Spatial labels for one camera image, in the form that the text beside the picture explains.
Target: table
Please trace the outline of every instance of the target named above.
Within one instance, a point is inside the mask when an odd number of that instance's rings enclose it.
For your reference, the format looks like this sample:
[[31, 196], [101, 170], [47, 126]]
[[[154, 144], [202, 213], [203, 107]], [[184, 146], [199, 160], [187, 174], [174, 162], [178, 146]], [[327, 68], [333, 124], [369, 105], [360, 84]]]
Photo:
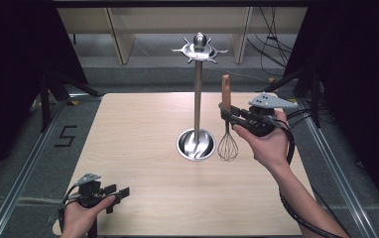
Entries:
[[[232, 105], [248, 108], [257, 95], [232, 93]], [[220, 101], [221, 93], [201, 96], [200, 127], [217, 143], [224, 135]], [[277, 184], [233, 131], [235, 161], [223, 162], [217, 154], [201, 162], [181, 157], [177, 138], [192, 127], [192, 92], [103, 97], [70, 182], [93, 173], [102, 176], [102, 186], [130, 186], [130, 196], [113, 213], [99, 214], [100, 235], [301, 234], [281, 204]], [[297, 151], [291, 167], [312, 193]], [[54, 232], [60, 234], [57, 223]]]

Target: person's right hand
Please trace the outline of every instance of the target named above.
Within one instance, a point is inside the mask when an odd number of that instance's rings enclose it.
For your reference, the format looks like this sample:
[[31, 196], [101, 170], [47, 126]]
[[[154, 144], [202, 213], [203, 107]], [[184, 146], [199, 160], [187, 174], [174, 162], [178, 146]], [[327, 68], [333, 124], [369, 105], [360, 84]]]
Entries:
[[[277, 120], [287, 123], [285, 113], [275, 111]], [[273, 171], [280, 166], [288, 166], [288, 138], [284, 131], [275, 128], [273, 132], [264, 137], [256, 137], [239, 125], [234, 125], [233, 130], [248, 142], [254, 153], [254, 159], [267, 170]]]

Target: hand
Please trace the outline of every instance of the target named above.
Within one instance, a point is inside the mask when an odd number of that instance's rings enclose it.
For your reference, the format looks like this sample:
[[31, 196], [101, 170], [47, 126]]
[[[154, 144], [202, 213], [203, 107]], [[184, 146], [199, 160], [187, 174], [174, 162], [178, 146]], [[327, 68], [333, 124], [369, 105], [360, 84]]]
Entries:
[[69, 204], [65, 209], [62, 237], [75, 238], [85, 235], [90, 230], [97, 214], [106, 209], [114, 200], [115, 196], [107, 196], [91, 208], [84, 208], [78, 202]]
[[[287, 123], [283, 112], [275, 111], [277, 120]], [[264, 137], [256, 137], [239, 125], [234, 125], [233, 130], [248, 142], [254, 153], [254, 159], [267, 170], [273, 171], [280, 166], [288, 166], [286, 159], [288, 153], [288, 138], [281, 129], [275, 128], [273, 132]]]

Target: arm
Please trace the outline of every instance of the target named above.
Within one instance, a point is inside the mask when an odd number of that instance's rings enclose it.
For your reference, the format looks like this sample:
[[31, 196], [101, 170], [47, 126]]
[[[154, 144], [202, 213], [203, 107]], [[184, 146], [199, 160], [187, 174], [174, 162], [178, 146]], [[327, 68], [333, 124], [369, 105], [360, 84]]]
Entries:
[[[286, 122], [286, 115], [276, 111], [278, 120]], [[233, 130], [245, 139], [254, 158], [263, 165], [276, 180], [280, 191], [295, 212], [308, 223], [332, 234], [348, 237], [341, 227], [316, 203], [291, 171], [287, 162], [288, 140], [285, 133], [276, 128], [265, 137], [256, 137], [245, 128], [234, 125]], [[320, 237], [307, 228], [300, 226], [305, 237]]]
[[106, 209], [115, 196], [107, 196], [92, 208], [84, 208], [77, 202], [70, 203], [65, 209], [65, 219], [62, 238], [82, 237], [90, 230], [91, 225], [100, 211]]

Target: forearm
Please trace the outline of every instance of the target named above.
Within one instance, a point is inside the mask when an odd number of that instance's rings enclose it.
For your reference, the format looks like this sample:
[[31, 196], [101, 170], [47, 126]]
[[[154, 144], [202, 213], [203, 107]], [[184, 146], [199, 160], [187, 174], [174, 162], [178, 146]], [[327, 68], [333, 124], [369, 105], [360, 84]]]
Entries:
[[[288, 165], [279, 166], [269, 171], [279, 185], [283, 197], [299, 216], [324, 231], [347, 237], [341, 227], [318, 205]], [[315, 237], [314, 233], [301, 228], [306, 237]]]

